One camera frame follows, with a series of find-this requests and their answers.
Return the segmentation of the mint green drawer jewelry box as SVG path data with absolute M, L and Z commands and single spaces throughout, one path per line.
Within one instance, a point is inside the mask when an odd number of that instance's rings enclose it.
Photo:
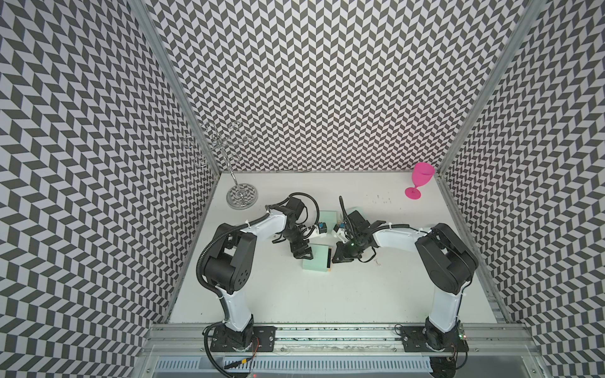
M 321 210 L 319 222 L 325 223 L 327 229 L 333 229 L 338 222 L 338 212 L 335 210 Z

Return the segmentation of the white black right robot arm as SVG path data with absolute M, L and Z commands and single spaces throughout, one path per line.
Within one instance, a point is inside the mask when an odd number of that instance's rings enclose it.
M 478 261 L 458 234 L 445 223 L 438 223 L 428 231 L 385 220 L 371 223 L 357 210 L 348 213 L 342 197 L 339 204 L 345 240 L 337 242 L 332 263 L 360 261 L 366 264 L 375 259 L 379 248 L 417 250 L 435 287 L 432 309 L 423 329 L 425 345 L 431 351 L 444 351 L 463 341 L 459 311 Z

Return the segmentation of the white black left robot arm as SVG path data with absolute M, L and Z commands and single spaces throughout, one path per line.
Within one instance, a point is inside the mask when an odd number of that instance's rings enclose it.
M 245 351 L 253 343 L 254 316 L 240 291 L 250 278 L 257 242 L 278 235 L 289 243 L 295 259 L 314 258 L 309 245 L 313 230 L 299 223 L 301 214 L 308 211 L 301 198 L 312 201 L 315 221 L 319 222 L 320 207 L 315 198 L 294 192 L 266 206 L 266 212 L 259 218 L 242 225 L 220 225 L 196 263 L 198 282 L 214 293 L 222 305 L 224 320 L 218 323 L 217 330 L 236 351 Z

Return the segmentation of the chrome jewelry tree stand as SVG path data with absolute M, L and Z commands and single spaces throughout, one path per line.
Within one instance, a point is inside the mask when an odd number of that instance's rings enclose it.
M 227 126 L 228 134 L 220 133 L 219 128 L 212 122 L 195 122 L 192 135 L 184 137 L 182 147 L 187 153 L 192 153 L 192 164 L 198 168 L 209 162 L 209 157 L 215 165 L 214 152 L 220 154 L 225 167 L 231 178 L 233 186 L 228 190 L 225 199 L 227 204 L 236 210 L 249 209 L 258 200 L 258 190 L 252 184 L 245 184 L 236 177 L 233 158 L 235 154 L 229 152 L 229 148 L 240 146 L 247 142 L 245 135 L 237 136 L 237 129 L 242 122 L 233 122 Z

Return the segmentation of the pink plastic wine glass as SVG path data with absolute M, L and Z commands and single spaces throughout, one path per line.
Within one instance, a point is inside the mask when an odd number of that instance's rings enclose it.
M 427 185 L 435 175 L 436 169 L 429 163 L 419 162 L 414 166 L 412 171 L 412 187 L 408 187 L 405 190 L 406 197 L 417 200 L 422 197 L 422 193 L 419 188 Z

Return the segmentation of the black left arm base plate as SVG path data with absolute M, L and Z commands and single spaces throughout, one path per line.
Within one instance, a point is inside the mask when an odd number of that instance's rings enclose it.
M 235 332 L 224 325 L 218 326 L 210 337 L 212 352 L 273 352 L 277 328 L 253 326 Z

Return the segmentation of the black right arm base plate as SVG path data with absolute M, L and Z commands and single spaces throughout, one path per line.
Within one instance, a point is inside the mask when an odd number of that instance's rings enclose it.
M 396 327 L 396 334 L 400 337 L 406 352 L 468 352 L 469 346 L 466 336 L 457 327 L 449 332 L 433 327 L 402 326 Z

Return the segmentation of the aluminium front rail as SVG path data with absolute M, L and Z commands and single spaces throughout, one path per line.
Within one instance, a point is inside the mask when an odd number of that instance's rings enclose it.
M 420 324 L 264 324 L 252 347 L 204 340 L 204 324 L 154 326 L 134 377 L 549 377 L 521 324 L 465 324 L 455 342 L 428 348 Z

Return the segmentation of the aluminium corner post right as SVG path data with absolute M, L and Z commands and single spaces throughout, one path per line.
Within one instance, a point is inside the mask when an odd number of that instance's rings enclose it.
M 457 136 L 454 138 L 452 145 L 448 149 L 444 156 L 443 161 L 440 163 L 438 168 L 438 175 L 444 176 L 452 162 L 455 160 L 456 155 L 460 152 L 465 143 L 467 137 L 473 130 L 479 116 L 487 106 L 489 99 L 492 97 L 496 88 L 498 88 L 499 82 L 504 77 L 507 69 L 515 59 L 517 51 L 521 48 L 521 45 L 525 37 L 530 32 L 533 23 L 540 15 L 542 9 L 546 6 L 545 0 L 534 0 L 528 1 L 527 7 L 521 15 L 519 22 L 515 26 L 515 29 L 510 34 L 505 44 L 502 53 L 496 61 L 493 70 L 488 75 L 485 85 L 480 90 L 474 105 L 471 107 L 465 121 L 463 122 Z

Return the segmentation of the aluminium corner post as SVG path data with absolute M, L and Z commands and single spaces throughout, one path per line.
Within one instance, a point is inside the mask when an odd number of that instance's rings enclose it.
M 444 176 L 452 162 L 455 160 L 456 155 L 460 152 L 465 143 L 467 137 L 473 130 L 479 116 L 487 106 L 489 99 L 492 97 L 496 88 L 498 88 L 499 82 L 504 77 L 507 69 L 515 59 L 517 51 L 521 48 L 521 45 L 525 37 L 530 32 L 533 23 L 540 15 L 542 9 L 546 6 L 545 0 L 534 0 L 528 1 L 527 7 L 521 15 L 519 22 L 515 26 L 515 29 L 510 34 L 505 44 L 502 53 L 496 61 L 493 70 L 488 75 L 485 85 L 480 90 L 474 105 L 471 107 L 465 121 L 463 122 L 457 136 L 454 138 L 452 145 L 448 149 L 444 156 L 443 161 L 440 163 L 438 168 L 438 175 Z
M 129 1 L 129 6 L 131 7 L 133 17 L 135 17 L 139 23 L 140 30 L 145 36 L 145 39 L 153 52 L 159 68 L 162 70 L 168 85 L 170 86 L 181 107 L 181 111 L 189 128 L 192 130 L 192 134 L 194 135 L 196 142 L 198 145 L 200 145 L 201 151 L 203 152 L 206 161 L 210 165 L 211 171 L 215 176 L 220 176 L 221 170 L 219 169 L 219 166 L 214 158 L 214 154 L 206 140 L 199 120 L 194 114 L 193 108 L 188 100 L 181 81 L 176 74 L 175 67 L 167 54 L 164 44 L 161 41 L 158 30 L 151 19 L 147 8 L 147 3 L 145 1 L 132 0 Z

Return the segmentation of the aluminium corner post left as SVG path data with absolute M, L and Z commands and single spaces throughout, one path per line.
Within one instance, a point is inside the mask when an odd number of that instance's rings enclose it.
M 151 19 L 147 8 L 147 3 L 145 1 L 132 0 L 129 1 L 129 6 L 131 7 L 133 17 L 135 17 L 139 23 L 140 30 L 145 36 L 145 39 L 153 52 L 159 68 L 162 70 L 168 85 L 170 86 L 181 107 L 181 111 L 189 128 L 192 130 L 192 134 L 194 135 L 196 142 L 198 145 L 200 145 L 201 151 L 203 152 L 206 161 L 210 165 L 211 171 L 215 176 L 220 176 L 221 170 L 219 169 L 219 166 L 214 158 L 214 154 L 206 140 L 199 120 L 194 114 L 193 108 L 188 100 L 181 81 L 176 74 L 175 67 L 167 54 L 164 44 L 161 41 L 158 30 Z

